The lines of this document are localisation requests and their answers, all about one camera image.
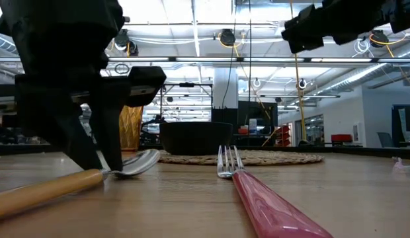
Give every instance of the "pink fork handle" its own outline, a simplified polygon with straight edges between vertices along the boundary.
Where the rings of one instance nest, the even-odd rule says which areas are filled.
[[[233,182],[259,238],[333,238],[250,173],[236,171]]]

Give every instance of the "black bowl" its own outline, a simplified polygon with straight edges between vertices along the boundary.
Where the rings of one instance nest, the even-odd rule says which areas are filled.
[[[159,125],[159,139],[172,155],[216,155],[229,145],[233,125],[220,122],[171,122]]]

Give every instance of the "woven placemat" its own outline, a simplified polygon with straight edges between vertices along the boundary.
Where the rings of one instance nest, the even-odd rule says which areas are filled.
[[[305,153],[281,151],[241,150],[239,154],[244,165],[300,165],[318,163],[324,160],[323,156]],[[161,163],[175,163],[183,165],[217,165],[217,155],[171,155],[161,151]]]

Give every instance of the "wooden table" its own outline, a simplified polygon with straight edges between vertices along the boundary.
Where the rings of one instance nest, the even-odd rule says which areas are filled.
[[[325,154],[313,165],[249,167],[334,237],[410,237],[410,173],[391,159]],[[61,153],[0,158],[0,191],[78,171]],[[231,181],[209,166],[158,164],[0,221],[6,237],[255,237]]]

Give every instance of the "silver fork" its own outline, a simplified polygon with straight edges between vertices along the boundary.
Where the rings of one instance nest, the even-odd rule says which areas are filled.
[[[217,175],[233,179],[258,238],[333,238],[324,228],[247,172],[236,146],[218,149]]]

